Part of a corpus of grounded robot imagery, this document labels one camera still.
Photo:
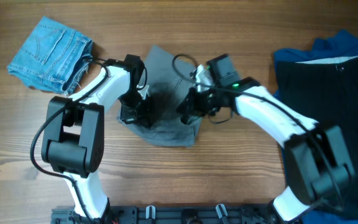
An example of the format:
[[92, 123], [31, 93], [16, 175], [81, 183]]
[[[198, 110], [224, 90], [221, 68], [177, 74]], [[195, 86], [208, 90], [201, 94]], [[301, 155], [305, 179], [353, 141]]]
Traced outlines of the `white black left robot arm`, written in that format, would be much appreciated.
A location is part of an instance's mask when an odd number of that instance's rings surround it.
[[100, 74], [68, 98], [56, 96], [48, 104], [47, 119], [37, 132], [41, 157], [51, 165], [49, 175], [63, 178], [75, 205], [68, 212], [73, 223], [117, 223], [103, 192], [98, 167], [104, 154], [104, 120], [115, 101], [119, 119], [144, 128], [152, 125], [147, 69], [139, 56], [124, 60], [96, 59]]

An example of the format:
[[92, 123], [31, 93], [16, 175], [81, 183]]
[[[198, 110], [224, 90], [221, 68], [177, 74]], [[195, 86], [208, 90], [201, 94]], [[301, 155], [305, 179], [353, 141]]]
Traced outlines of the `grey shorts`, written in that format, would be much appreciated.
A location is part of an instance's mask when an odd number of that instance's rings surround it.
[[195, 144], [201, 118], [192, 116], [188, 124], [182, 123], [177, 107], [185, 99], [192, 84], [179, 77], [172, 68], [173, 55], [153, 46], [145, 59], [148, 71], [148, 95], [152, 99], [149, 128], [139, 124], [125, 124], [143, 140], [154, 146], [191, 147]]

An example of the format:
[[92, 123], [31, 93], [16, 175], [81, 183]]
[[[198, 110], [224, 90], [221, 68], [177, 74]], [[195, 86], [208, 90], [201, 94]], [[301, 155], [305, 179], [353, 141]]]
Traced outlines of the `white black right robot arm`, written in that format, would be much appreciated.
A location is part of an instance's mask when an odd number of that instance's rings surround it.
[[284, 165], [289, 167], [285, 190], [259, 212], [244, 210], [244, 215], [265, 223], [295, 223], [322, 205], [343, 209], [342, 191], [356, 172], [339, 126], [297, 113], [252, 77], [241, 79], [227, 54], [209, 60], [206, 66], [189, 55], [186, 58], [195, 66], [187, 75], [172, 62], [174, 72], [192, 84], [177, 108], [182, 123], [229, 108], [232, 114], [257, 124], [283, 149]]

